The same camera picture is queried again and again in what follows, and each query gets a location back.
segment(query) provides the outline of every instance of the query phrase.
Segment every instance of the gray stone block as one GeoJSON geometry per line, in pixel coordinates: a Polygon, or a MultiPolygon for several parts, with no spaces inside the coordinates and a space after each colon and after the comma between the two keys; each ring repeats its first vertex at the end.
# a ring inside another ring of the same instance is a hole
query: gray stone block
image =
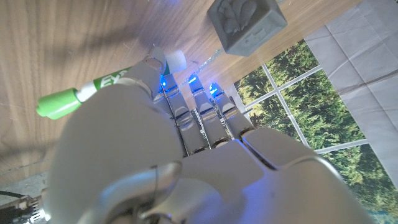
{"type": "Polygon", "coordinates": [[[250,56],[287,25],[275,0],[216,0],[207,13],[227,54],[250,56]]]}

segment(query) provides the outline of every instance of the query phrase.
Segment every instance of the window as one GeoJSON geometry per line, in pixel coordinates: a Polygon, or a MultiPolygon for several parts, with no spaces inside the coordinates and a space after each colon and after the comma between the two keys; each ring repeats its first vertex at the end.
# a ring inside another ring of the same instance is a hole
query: window
{"type": "Polygon", "coordinates": [[[398,191],[304,40],[234,84],[255,127],[268,126],[335,165],[379,223],[398,223],[398,191]]]}

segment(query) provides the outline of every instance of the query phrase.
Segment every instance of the wire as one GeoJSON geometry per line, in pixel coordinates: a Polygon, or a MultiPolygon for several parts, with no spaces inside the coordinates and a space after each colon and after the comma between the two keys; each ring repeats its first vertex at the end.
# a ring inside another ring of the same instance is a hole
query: wire
{"type": "Polygon", "coordinates": [[[13,192],[6,192],[6,191],[3,191],[3,190],[0,190],[0,195],[16,197],[16,198],[21,198],[21,197],[25,196],[25,195],[13,193],[13,192]]]}

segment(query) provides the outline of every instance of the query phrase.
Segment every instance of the trees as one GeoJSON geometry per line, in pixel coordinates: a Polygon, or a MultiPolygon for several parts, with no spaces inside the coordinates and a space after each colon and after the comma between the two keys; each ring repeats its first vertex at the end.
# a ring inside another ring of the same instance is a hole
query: trees
{"type": "Polygon", "coordinates": [[[398,191],[369,144],[324,153],[322,156],[336,167],[376,221],[398,222],[398,191]]]}
{"type": "Polygon", "coordinates": [[[282,95],[313,149],[364,139],[323,70],[286,88],[282,95]]]}
{"type": "MultiPolygon", "coordinates": [[[[293,80],[318,65],[302,40],[268,63],[277,86],[293,80]]],[[[245,105],[273,91],[259,67],[235,83],[245,105]]],[[[323,70],[281,91],[301,132],[313,149],[364,139],[323,70]]],[[[250,119],[255,127],[269,126],[295,139],[298,134],[276,95],[253,106],[250,119]]],[[[398,223],[398,193],[369,145],[323,154],[345,179],[358,200],[379,223],[398,223]]]]}

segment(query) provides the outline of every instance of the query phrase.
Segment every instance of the wooden table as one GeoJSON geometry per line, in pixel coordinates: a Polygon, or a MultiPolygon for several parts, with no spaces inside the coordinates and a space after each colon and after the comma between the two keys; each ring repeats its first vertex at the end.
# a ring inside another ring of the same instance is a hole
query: wooden table
{"type": "MultiPolygon", "coordinates": [[[[128,67],[154,44],[182,49],[181,83],[221,43],[206,16],[213,0],[0,1],[0,184],[49,168],[68,116],[53,121],[35,112],[40,96],[81,87],[128,67]]],[[[250,57],[220,55],[199,77],[226,87],[303,39],[360,0],[285,0],[288,26],[250,57]]],[[[188,86],[181,87],[194,107],[188,86]]]]}

